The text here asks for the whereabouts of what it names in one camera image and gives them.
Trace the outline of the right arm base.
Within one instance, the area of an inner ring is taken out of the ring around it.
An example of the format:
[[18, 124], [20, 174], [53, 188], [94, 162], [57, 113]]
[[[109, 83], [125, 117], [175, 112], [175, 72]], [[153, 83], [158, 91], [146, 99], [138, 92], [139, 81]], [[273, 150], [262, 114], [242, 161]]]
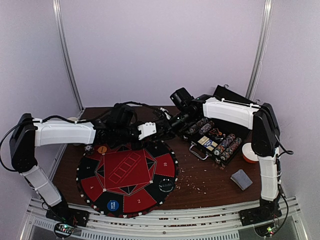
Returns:
[[259, 224], [265, 221], [273, 220], [274, 217], [281, 217], [282, 211], [279, 207], [275, 209], [270, 206], [259, 206], [239, 211], [239, 217], [242, 226]]

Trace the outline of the blue small blind button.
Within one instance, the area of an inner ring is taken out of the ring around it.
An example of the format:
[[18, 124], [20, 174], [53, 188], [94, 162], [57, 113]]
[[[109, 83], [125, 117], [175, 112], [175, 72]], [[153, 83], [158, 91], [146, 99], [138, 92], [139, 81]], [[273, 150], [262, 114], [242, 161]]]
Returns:
[[117, 211], [119, 209], [119, 202], [117, 200], [110, 200], [107, 203], [107, 209], [111, 212]]

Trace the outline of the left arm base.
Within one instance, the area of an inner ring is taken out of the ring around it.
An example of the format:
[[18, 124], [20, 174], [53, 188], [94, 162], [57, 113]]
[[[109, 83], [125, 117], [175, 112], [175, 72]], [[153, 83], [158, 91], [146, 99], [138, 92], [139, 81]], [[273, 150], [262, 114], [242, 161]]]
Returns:
[[46, 218], [66, 223], [76, 227], [86, 227], [90, 213], [85, 210], [79, 210], [70, 207], [54, 206], [49, 207], [46, 212]]

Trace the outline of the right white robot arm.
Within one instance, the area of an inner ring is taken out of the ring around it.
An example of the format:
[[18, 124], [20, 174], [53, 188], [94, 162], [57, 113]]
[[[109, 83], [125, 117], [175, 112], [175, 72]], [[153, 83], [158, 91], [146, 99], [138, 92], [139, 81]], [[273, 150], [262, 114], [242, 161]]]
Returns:
[[281, 171], [278, 169], [280, 156], [280, 129], [274, 110], [269, 103], [259, 105], [225, 88], [217, 86], [213, 95], [203, 94], [194, 98], [184, 88], [170, 95], [180, 114], [175, 121], [186, 123], [199, 117], [223, 121], [252, 131], [251, 149], [257, 156], [261, 177], [261, 199], [265, 202], [256, 210], [259, 220], [268, 220], [275, 212], [272, 203], [279, 196]]

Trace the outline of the orange big blind button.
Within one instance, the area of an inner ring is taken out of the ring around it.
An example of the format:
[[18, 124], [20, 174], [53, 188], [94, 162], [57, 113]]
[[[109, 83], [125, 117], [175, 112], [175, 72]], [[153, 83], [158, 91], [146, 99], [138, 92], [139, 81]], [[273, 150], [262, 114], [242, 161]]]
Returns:
[[106, 146], [100, 146], [98, 149], [97, 149], [97, 152], [99, 154], [105, 154], [106, 152], [108, 151], [108, 148]]

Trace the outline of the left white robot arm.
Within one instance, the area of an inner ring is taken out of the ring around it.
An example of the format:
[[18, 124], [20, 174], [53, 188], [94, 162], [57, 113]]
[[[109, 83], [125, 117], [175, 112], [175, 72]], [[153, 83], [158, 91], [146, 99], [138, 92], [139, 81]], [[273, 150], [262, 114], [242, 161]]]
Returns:
[[61, 222], [72, 218], [64, 205], [62, 193], [48, 176], [49, 167], [62, 146], [69, 144], [92, 146], [116, 137], [128, 141], [144, 138], [144, 124], [133, 122], [135, 110], [127, 104], [116, 104], [93, 118], [66, 118], [51, 115], [37, 118], [31, 113], [21, 115], [10, 132], [10, 161], [12, 171], [19, 173], [33, 187], [35, 194], [50, 207]]

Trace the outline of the clear dealer button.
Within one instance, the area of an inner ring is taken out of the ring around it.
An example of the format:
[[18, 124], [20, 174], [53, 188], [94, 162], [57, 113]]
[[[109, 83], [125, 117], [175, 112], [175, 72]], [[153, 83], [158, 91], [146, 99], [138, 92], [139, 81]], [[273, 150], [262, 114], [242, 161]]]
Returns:
[[163, 193], [170, 193], [174, 190], [175, 184], [169, 178], [163, 178], [158, 184], [159, 190]]

